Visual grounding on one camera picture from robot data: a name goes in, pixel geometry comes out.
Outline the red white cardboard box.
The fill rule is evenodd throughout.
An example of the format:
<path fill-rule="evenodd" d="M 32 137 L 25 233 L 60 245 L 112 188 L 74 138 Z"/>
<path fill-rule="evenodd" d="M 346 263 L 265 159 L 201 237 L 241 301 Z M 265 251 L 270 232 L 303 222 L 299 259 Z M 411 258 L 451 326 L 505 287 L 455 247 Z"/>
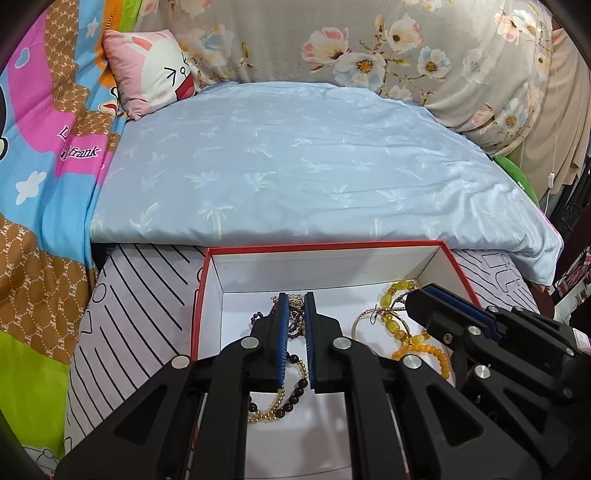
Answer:
<path fill-rule="evenodd" d="M 191 355 L 211 357 L 249 335 L 252 315 L 270 313 L 271 298 L 304 296 L 311 346 L 290 340 L 287 351 L 311 369 L 335 353 L 332 342 L 366 344 L 394 353 L 383 327 L 360 325 L 393 285 L 437 284 L 477 306 L 479 300 L 451 250 L 438 241 L 362 242 L 211 248 L 205 253 L 191 332 Z M 308 387 L 294 412 L 247 428 L 247 479 L 349 479 L 353 476 L 346 396 Z"/>

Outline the grey striped bed sheet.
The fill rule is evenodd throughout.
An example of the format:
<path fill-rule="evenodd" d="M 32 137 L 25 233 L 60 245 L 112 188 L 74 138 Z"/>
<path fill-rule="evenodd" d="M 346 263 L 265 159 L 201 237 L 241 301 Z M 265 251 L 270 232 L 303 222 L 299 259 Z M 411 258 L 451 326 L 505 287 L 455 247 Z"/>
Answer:
<path fill-rule="evenodd" d="M 501 252 L 451 252 L 479 304 L 537 305 Z M 205 254 L 194 247 L 119 245 L 108 256 L 84 314 L 66 407 L 64 447 L 73 449 L 150 376 L 191 353 Z"/>

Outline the green plastic object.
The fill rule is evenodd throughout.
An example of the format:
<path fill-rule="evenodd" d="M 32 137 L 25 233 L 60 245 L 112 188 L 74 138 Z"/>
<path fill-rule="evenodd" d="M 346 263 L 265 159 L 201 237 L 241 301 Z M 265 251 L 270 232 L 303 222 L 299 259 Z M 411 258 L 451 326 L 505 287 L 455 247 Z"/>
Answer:
<path fill-rule="evenodd" d="M 496 156 L 494 161 L 504 170 L 504 172 L 520 187 L 528 198 L 539 205 L 539 199 L 531 186 L 528 178 L 522 170 L 506 156 Z"/>

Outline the grey floral blanket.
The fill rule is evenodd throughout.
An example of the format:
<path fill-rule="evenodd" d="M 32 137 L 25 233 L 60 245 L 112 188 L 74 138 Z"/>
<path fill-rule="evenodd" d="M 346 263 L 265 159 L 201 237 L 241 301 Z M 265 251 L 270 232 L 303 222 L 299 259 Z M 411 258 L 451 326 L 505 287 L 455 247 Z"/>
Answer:
<path fill-rule="evenodd" d="M 426 107 L 491 155 L 538 121 L 551 15 L 537 1 L 144 1 L 209 81 L 325 82 Z"/>

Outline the light blue quilt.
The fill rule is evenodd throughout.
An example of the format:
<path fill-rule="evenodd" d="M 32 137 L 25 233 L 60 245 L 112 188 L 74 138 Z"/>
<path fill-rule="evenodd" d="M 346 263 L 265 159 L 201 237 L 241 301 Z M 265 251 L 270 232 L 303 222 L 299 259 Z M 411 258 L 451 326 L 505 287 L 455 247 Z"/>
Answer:
<path fill-rule="evenodd" d="M 547 285 L 563 241 L 483 150 L 422 107 L 329 84 L 226 83 L 122 132 L 96 243 L 442 240 Z"/>

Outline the colourful monkey cartoon blanket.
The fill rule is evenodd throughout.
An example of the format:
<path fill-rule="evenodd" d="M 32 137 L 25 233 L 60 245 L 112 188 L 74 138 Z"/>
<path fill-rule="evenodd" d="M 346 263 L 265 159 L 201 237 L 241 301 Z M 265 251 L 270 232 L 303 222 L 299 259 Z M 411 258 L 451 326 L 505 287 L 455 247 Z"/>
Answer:
<path fill-rule="evenodd" d="M 52 1 L 1 73 L 1 418 L 50 475 L 95 283 L 89 223 L 125 114 L 102 46 L 135 1 Z"/>

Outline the pink bunny pillow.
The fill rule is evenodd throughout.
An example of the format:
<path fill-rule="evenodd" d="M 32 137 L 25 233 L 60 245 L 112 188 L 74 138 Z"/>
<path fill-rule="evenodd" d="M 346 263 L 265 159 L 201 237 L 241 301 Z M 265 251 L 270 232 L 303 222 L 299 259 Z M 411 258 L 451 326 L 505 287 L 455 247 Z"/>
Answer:
<path fill-rule="evenodd" d="M 200 91 L 197 65 L 169 30 L 103 34 L 103 50 L 122 106 L 138 120 Z"/>

